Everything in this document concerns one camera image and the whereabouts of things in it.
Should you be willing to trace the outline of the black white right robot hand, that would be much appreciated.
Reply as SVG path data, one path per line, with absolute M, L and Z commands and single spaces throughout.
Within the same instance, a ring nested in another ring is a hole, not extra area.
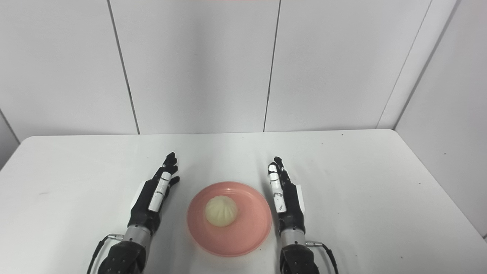
M 301 195 L 298 186 L 291 182 L 290 176 L 278 156 L 268 165 L 269 183 L 272 190 L 275 211 L 278 214 L 279 233 L 286 229 L 306 232 Z

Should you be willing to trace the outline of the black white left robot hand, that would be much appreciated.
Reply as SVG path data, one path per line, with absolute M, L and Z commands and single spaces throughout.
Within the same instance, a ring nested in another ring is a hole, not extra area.
M 131 209 L 128 227 L 143 227 L 152 236 L 157 232 L 161 223 L 162 206 L 168 198 L 172 186 L 180 180 L 179 176 L 174 175 L 178 171 L 177 162 L 176 154 L 169 153 L 153 178 L 144 183 Z

